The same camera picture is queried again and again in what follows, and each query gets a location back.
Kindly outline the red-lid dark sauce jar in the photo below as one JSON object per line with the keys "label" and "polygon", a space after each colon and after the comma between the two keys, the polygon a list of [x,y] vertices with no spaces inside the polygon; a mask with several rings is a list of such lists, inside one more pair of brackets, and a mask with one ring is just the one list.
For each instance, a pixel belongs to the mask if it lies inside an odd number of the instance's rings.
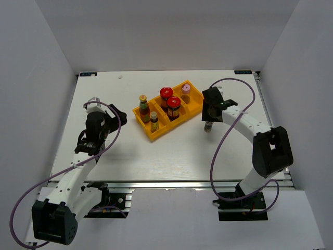
{"label": "red-lid dark sauce jar", "polygon": [[173,96],[173,89],[170,87],[163,87],[160,90],[160,97],[161,97],[161,108],[163,110],[167,110],[168,109],[168,104],[167,101],[170,97]]}

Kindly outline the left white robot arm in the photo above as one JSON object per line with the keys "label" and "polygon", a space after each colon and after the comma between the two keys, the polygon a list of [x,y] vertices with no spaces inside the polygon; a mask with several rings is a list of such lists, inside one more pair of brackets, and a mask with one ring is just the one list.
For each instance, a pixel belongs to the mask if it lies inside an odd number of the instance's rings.
{"label": "left white robot arm", "polygon": [[113,104],[104,110],[98,101],[89,101],[84,108],[85,129],[78,137],[71,169],[43,201],[36,201],[32,207],[33,234],[38,240],[69,245],[82,218],[95,206],[104,208],[110,202],[106,184],[84,187],[83,183],[106,150],[108,135],[127,123],[127,115]]}

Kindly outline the yellow-cap green-label sauce bottle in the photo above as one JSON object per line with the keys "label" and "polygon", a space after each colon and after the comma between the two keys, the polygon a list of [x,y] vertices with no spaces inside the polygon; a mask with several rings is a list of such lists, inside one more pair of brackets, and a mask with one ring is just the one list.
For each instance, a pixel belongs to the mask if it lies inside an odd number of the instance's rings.
{"label": "yellow-cap green-label sauce bottle", "polygon": [[139,113],[140,113],[140,118],[143,123],[147,123],[150,121],[150,108],[147,102],[147,97],[146,95],[140,95],[139,96]]}

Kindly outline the small beige-cap oil bottle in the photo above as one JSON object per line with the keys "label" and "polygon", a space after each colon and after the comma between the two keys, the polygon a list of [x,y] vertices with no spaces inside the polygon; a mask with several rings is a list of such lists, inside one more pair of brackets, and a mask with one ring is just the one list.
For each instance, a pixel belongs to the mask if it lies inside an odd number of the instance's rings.
{"label": "small beige-cap oil bottle", "polygon": [[151,112],[151,115],[150,115],[150,130],[152,133],[159,130],[158,116],[155,111]]}

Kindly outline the silver-top pepper shaker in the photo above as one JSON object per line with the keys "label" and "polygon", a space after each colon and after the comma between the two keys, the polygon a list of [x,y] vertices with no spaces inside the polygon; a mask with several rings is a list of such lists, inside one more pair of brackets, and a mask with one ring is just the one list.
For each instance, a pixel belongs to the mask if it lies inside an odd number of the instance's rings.
{"label": "silver-top pepper shaker", "polygon": [[206,121],[205,125],[204,125],[204,131],[207,133],[210,132],[212,130],[213,124],[214,124],[214,122]]}

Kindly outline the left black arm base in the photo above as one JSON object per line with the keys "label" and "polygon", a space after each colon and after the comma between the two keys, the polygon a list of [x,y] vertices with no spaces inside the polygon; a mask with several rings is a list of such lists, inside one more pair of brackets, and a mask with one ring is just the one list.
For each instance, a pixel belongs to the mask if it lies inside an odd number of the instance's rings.
{"label": "left black arm base", "polygon": [[103,182],[81,186],[79,201],[74,208],[83,211],[84,218],[125,219],[131,207],[131,194],[112,190]]}

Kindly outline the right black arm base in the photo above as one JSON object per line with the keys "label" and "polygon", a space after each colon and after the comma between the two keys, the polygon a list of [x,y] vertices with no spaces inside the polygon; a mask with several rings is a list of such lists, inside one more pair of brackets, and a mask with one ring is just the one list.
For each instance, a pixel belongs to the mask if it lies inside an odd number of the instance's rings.
{"label": "right black arm base", "polygon": [[213,204],[217,206],[220,222],[233,221],[268,221],[266,202],[262,192],[244,199],[245,194],[237,184],[233,192],[217,192]]}

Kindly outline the red-lid chili sauce jar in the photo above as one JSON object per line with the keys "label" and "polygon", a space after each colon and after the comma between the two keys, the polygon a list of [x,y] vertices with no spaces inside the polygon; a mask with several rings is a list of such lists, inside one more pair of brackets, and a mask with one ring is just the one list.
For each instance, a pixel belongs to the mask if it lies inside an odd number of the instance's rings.
{"label": "red-lid chili sauce jar", "polygon": [[181,100],[176,96],[172,96],[168,99],[167,104],[168,118],[171,121],[177,119],[180,116]]}

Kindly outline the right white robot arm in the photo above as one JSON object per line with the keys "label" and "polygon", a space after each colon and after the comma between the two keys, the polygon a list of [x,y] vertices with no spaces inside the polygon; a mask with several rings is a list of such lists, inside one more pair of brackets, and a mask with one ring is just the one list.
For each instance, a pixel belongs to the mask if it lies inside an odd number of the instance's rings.
{"label": "right white robot arm", "polygon": [[229,125],[229,129],[220,140],[213,155],[210,173],[213,174],[215,160],[222,144],[232,129],[237,130],[252,144],[252,166],[247,176],[235,189],[235,196],[218,198],[225,202],[236,202],[242,208],[254,201],[254,195],[262,191],[277,173],[293,164],[293,155],[288,133],[282,126],[271,127],[263,124],[241,109],[229,99],[224,100],[218,87],[211,87],[203,93],[202,120],[210,126],[214,122]]}

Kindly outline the pink-lid spice jar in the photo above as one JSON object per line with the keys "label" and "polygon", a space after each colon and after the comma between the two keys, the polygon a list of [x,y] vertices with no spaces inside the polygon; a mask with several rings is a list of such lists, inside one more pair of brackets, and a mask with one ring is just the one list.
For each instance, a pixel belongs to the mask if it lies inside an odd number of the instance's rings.
{"label": "pink-lid spice jar", "polygon": [[181,88],[181,99],[186,103],[190,103],[190,90],[191,86],[189,84],[183,84]]}

